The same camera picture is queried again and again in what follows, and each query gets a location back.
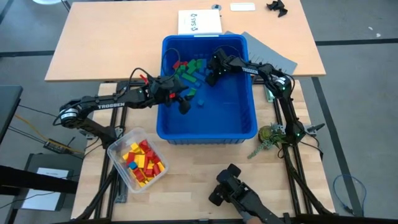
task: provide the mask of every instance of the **blue cable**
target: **blue cable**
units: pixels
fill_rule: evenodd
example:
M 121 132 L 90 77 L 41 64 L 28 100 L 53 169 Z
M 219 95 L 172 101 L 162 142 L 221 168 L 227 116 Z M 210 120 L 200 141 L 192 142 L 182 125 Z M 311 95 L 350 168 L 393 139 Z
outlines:
M 338 175 L 338 176 L 335 178 L 335 180 L 333 181 L 333 191 L 334 191 L 334 193 L 335 193 L 337 199 L 338 199 L 338 200 L 340 201 L 340 203 L 343 205 L 343 208 L 344 208 L 347 212 L 352 213 L 353 215 L 354 215 L 353 210 L 352 210 L 351 208 L 349 208 L 349 206 L 347 206 L 346 204 L 344 204 L 344 202 L 343 202 L 343 201 L 340 199 L 340 197 L 337 195 L 335 185 L 336 185 L 336 180 L 337 180 L 339 177 L 350 177 L 350 178 L 356 180 L 359 184 L 361 184 L 361 186 L 362 186 L 362 188 L 363 188 L 363 190 L 364 190 L 364 197 L 363 197 L 362 205 L 361 205 L 361 206 L 362 206 L 362 216 L 364 217 L 364 213 L 365 213 L 365 199 L 366 199 L 366 194 L 367 194 L 365 185 L 364 185 L 360 180 L 358 180 L 356 177 L 353 177 L 352 175 L 347 175 L 347 174 Z

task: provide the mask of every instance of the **clear plastic container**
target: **clear plastic container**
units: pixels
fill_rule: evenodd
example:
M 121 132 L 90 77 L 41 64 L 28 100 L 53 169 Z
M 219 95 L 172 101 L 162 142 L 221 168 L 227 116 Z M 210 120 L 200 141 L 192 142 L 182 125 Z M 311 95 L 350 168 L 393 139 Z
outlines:
M 159 175 L 150 180 L 148 184 L 141 187 L 138 184 L 136 178 L 133 175 L 131 175 L 129 168 L 126 164 L 126 161 L 123 159 L 123 155 L 125 155 L 131 150 L 130 147 L 131 144 L 133 144 L 134 142 L 139 144 L 143 140 L 147 140 L 148 145 L 153 149 L 153 151 L 159 157 L 165 169 Z M 146 134 L 143 128 L 134 128 L 133 130 L 129 131 L 123 137 L 121 137 L 112 145 L 110 145 L 108 147 L 107 152 L 108 156 L 111 158 L 113 164 L 115 165 L 120 176 L 122 177 L 124 183 L 126 183 L 131 192 L 135 194 L 145 191 L 145 189 L 147 189 L 156 181 L 158 181 L 161 177 L 163 177 L 169 169 L 169 163 L 166 161 L 165 157 L 160 153 L 156 145 L 148 138 L 148 135 Z

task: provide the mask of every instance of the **plastic container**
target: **plastic container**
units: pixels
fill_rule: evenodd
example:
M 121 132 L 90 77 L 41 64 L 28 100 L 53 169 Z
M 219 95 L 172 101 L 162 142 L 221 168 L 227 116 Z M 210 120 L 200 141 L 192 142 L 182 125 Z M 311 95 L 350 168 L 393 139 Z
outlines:
M 131 175 L 129 168 L 127 167 L 126 161 L 123 159 L 123 155 L 131 150 L 130 145 L 134 142 L 139 144 L 141 141 L 147 140 L 149 146 L 154 150 L 154 152 L 159 157 L 160 161 L 163 163 L 165 169 L 145 186 L 141 187 L 134 176 Z M 160 153 L 156 145 L 148 138 L 142 128 L 134 128 L 123 137 L 118 139 L 112 145 L 108 147 L 108 156 L 113 161 L 116 169 L 118 170 L 120 176 L 122 177 L 124 183 L 129 187 L 132 193 L 141 193 L 150 187 L 154 182 L 158 181 L 169 169 L 169 163 L 166 161 L 165 157 Z
M 241 35 L 172 35 L 163 40 L 162 52 L 175 48 L 180 53 L 181 62 L 199 58 L 208 62 L 220 46 L 227 55 L 240 55 L 248 60 L 246 39 Z M 177 59 L 177 54 L 167 53 L 163 64 L 166 71 L 162 71 L 162 76 L 174 73 L 172 66 Z M 178 103 L 170 107 L 159 105 L 157 134 L 162 139 L 171 144 L 236 144 L 256 135 L 257 120 L 249 74 L 226 74 L 214 87 L 198 81 L 201 83 L 198 88 L 181 76 L 180 79 L 197 92 L 187 114 L 180 114 Z M 198 105 L 200 100 L 204 101 L 203 106 Z

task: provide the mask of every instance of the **light wood tabletop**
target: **light wood tabletop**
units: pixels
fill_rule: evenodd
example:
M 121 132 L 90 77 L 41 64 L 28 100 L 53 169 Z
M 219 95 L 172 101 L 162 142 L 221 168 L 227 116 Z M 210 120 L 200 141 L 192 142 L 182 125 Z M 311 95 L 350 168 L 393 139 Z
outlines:
M 255 11 L 231 11 L 232 2 L 253 2 Z M 175 0 L 74 2 L 46 81 L 123 80 L 141 67 L 160 75 L 162 41 L 177 35 L 178 11 L 221 6 L 223 32 L 248 32 L 296 62 L 296 77 L 325 75 L 299 0 L 284 1 L 288 13 L 266 9 L 272 0 Z
M 112 94 L 115 89 L 114 83 L 101 84 L 99 95 Z M 253 94 L 258 126 L 275 123 L 273 105 L 266 101 L 263 86 L 254 85 Z M 300 82 L 297 80 L 292 97 L 297 116 L 303 124 L 310 124 Z M 247 155 L 259 145 L 257 138 L 248 139 L 242 144 L 174 146 L 156 134 L 156 114 L 156 106 L 142 110 L 129 109 L 126 132 L 137 126 L 143 127 L 168 160 L 170 169 L 146 192 L 129 192 L 127 203 L 115 204 L 112 220 L 240 218 L 230 203 L 223 203 L 217 207 L 208 200 L 208 196 L 217 185 L 216 176 L 230 163 L 236 164 L 242 170 L 239 178 L 259 194 L 266 207 L 280 217 L 284 212 L 294 216 L 284 160 L 277 157 L 276 148 L 262 151 L 254 158 L 247 159 Z M 111 110 L 95 111 L 93 119 L 107 126 L 111 119 Z M 308 136 L 302 141 L 316 145 Z M 298 146 L 308 186 L 327 209 L 334 211 L 319 152 L 301 143 Z M 83 161 L 72 211 L 73 218 L 84 211 L 98 190 L 104 154 L 105 150 L 99 148 Z M 108 197 L 109 191 L 104 196 L 103 215 Z M 304 211 L 300 190 L 298 197 Z

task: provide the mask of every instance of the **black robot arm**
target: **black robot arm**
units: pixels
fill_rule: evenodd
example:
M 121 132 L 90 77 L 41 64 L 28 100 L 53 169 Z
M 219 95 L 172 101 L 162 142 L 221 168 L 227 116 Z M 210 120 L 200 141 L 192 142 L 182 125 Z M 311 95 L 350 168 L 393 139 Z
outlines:
M 208 67 L 212 70 L 206 78 L 206 82 L 210 86 L 216 85 L 216 82 L 225 73 L 246 72 L 259 75 L 264 80 L 268 90 L 280 101 L 280 106 L 286 119 L 286 141 L 290 144 L 297 144 L 305 136 L 305 128 L 295 114 L 293 99 L 290 97 L 294 87 L 294 82 L 290 75 L 276 70 L 269 63 L 251 63 L 250 61 L 245 62 L 234 55 L 227 56 L 223 49 L 218 49 L 214 52 Z
M 95 136 L 98 136 L 104 149 L 117 140 L 115 130 L 108 126 L 104 127 L 87 116 L 94 110 L 104 110 L 109 108 L 119 108 L 127 106 L 133 109 L 143 109 L 154 105 L 166 104 L 170 106 L 174 102 L 179 102 L 181 114 L 185 114 L 190 109 L 190 97 L 182 97 L 182 91 L 188 89 L 178 78 L 147 76 L 146 84 L 136 89 L 130 90 L 127 87 L 122 93 L 114 93 L 107 96 L 84 96 L 81 99 L 71 100 L 61 106 L 58 119 L 60 124 L 66 128 L 83 129 Z

